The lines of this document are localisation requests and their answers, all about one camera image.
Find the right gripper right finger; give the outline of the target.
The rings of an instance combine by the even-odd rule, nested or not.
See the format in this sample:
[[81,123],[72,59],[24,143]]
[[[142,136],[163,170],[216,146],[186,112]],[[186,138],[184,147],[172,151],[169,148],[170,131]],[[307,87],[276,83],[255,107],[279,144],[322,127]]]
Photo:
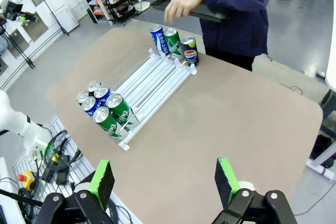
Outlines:
[[259,194],[252,183],[238,181],[227,158],[217,159],[214,178],[223,210],[213,223],[297,223],[283,192]]

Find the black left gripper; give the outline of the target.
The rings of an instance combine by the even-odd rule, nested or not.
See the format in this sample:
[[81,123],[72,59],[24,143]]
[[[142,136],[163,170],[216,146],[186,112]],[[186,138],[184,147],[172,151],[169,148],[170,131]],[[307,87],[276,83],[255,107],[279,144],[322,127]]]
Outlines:
[[35,14],[26,12],[25,17],[20,16],[21,11],[22,11],[23,4],[18,4],[15,2],[9,1],[6,10],[5,10],[5,17],[8,20],[11,21],[17,21],[20,23],[24,23],[25,20],[31,21],[31,22],[36,22],[38,20],[37,16]]

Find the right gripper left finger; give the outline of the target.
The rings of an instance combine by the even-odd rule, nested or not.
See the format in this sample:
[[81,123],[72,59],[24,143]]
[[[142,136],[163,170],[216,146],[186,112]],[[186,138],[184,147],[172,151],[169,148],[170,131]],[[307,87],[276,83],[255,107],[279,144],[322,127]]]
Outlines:
[[110,161],[102,159],[84,189],[48,194],[35,223],[114,223],[106,213],[114,182]]

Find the person's left hand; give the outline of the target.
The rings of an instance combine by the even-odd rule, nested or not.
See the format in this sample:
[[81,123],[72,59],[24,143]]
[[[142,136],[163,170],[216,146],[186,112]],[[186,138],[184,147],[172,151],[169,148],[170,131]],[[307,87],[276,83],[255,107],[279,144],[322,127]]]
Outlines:
[[173,23],[174,18],[182,18],[202,3],[203,0],[171,0],[164,12],[164,21]]

